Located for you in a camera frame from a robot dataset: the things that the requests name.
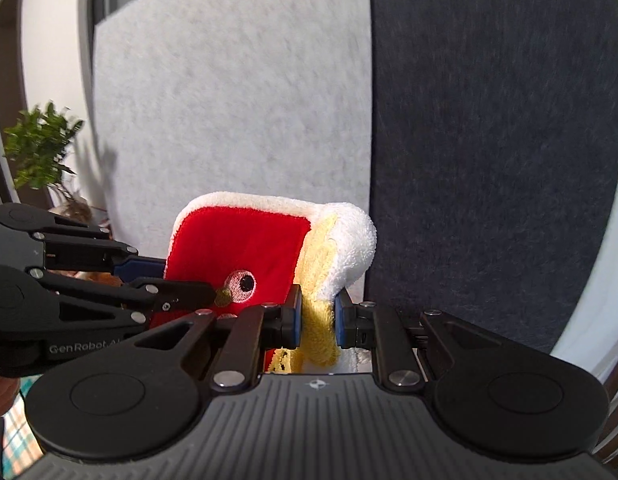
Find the plush toy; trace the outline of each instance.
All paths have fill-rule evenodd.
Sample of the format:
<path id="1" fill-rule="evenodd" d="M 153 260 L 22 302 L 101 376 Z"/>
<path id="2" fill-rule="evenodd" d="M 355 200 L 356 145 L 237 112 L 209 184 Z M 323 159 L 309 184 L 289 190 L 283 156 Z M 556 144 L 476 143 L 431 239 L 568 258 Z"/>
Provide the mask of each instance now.
<path id="1" fill-rule="evenodd" d="M 324 368 L 342 360 L 333 331 L 333 301 L 369 268 L 374 251 L 374 225 L 354 205 L 216 192 L 193 200 L 178 216 L 164 277 L 211 283 L 218 316 L 236 316 L 255 304 L 283 303 L 291 285 L 299 284 L 300 347 L 271 352 L 267 368 L 300 372 L 305 361 Z M 183 314 L 156 314 L 152 326 Z"/>

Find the black pupil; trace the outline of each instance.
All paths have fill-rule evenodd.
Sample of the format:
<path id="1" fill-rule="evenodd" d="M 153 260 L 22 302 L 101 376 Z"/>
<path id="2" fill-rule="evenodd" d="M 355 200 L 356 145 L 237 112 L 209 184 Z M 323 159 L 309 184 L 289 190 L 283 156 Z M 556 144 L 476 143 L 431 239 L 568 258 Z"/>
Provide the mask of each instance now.
<path id="1" fill-rule="evenodd" d="M 253 277 L 249 274 L 245 274 L 240 280 L 240 290 L 242 290 L 243 292 L 249 292 L 253 290 L 253 286 Z"/>

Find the embroidered eye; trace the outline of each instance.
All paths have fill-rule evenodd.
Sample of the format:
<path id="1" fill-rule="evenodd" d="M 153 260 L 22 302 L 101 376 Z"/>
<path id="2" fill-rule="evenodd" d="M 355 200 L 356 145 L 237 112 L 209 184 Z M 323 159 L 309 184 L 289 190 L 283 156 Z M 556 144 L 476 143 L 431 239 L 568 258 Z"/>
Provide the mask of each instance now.
<path id="1" fill-rule="evenodd" d="M 229 274 L 225 287 L 234 303 L 244 303 L 256 292 L 256 279 L 248 270 L 236 270 Z"/>

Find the plaid tablecloth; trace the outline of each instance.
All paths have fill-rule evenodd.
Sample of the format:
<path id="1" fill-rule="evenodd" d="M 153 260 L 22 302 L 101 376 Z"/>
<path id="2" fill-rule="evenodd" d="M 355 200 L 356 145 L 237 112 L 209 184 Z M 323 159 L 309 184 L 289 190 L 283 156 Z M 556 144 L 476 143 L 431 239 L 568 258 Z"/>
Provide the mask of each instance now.
<path id="1" fill-rule="evenodd" d="M 20 394 L 4 416 L 3 477 L 11 480 L 42 456 L 36 439 L 25 419 L 23 396 L 29 392 L 37 377 L 23 378 Z"/>

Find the bonsai tree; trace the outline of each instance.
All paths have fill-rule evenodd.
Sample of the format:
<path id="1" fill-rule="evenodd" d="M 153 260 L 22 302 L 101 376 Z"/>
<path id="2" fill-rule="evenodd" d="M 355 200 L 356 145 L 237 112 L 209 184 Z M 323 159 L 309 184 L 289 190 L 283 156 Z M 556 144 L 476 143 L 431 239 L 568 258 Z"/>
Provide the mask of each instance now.
<path id="1" fill-rule="evenodd" d="M 84 125 L 84 121 L 67 118 L 67 110 L 56 110 L 49 102 L 45 110 L 37 105 L 31 112 L 20 112 L 22 117 L 16 126 L 4 131 L 4 152 L 16 163 L 16 189 L 25 184 L 32 189 L 49 187 L 64 202 L 65 216 L 88 222 L 92 219 L 89 206 L 78 200 L 63 181 L 64 173 L 75 174 L 63 161 L 69 144 Z"/>

